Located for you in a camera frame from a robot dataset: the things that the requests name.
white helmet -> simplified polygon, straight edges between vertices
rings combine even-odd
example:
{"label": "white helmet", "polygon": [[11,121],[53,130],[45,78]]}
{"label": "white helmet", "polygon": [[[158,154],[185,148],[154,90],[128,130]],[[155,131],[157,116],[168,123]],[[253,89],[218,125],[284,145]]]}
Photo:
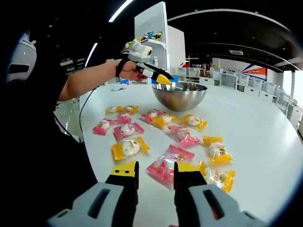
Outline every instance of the white helmet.
{"label": "white helmet", "polygon": [[35,43],[35,40],[29,41],[27,34],[22,35],[8,67],[7,82],[15,79],[26,80],[29,77],[37,59]]}

colorful sign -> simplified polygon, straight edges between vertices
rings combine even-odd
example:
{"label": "colorful sign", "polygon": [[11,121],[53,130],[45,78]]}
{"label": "colorful sign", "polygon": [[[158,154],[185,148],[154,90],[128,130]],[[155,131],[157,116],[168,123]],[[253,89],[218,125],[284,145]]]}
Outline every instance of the colorful sign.
{"label": "colorful sign", "polygon": [[251,77],[267,80],[267,68],[258,65],[250,64],[242,70],[242,73]]}

bottle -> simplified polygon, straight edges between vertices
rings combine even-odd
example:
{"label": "bottle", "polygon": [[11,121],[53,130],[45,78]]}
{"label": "bottle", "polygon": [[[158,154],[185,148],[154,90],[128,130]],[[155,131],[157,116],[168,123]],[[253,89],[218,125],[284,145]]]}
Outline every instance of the bottle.
{"label": "bottle", "polygon": [[153,58],[153,65],[156,66],[156,67],[158,67],[158,57],[157,56],[155,56]]}

person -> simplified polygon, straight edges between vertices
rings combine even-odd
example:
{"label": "person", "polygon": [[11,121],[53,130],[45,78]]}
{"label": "person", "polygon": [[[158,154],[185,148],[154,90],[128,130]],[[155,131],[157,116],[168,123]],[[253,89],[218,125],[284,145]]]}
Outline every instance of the person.
{"label": "person", "polygon": [[[121,61],[67,76],[49,45],[38,41],[36,53],[28,78],[4,86],[2,108],[8,125],[2,157],[6,173],[3,204],[10,226],[26,218],[31,224],[45,223],[61,210],[71,208],[72,201],[97,182],[85,145],[61,133],[53,111],[58,100],[81,96],[115,78]],[[119,76],[142,81],[145,77],[135,67],[135,62],[126,62]]]}

human arm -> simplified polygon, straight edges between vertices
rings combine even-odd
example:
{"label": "human arm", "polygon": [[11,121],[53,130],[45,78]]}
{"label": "human arm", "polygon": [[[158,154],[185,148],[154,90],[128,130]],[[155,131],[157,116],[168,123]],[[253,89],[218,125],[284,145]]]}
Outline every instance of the human arm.
{"label": "human arm", "polygon": [[[119,60],[109,61],[71,74],[59,96],[60,101],[69,100],[85,94],[88,91],[116,77],[116,67]],[[122,68],[120,77],[142,81],[145,77],[136,71],[136,63],[128,61]]]}

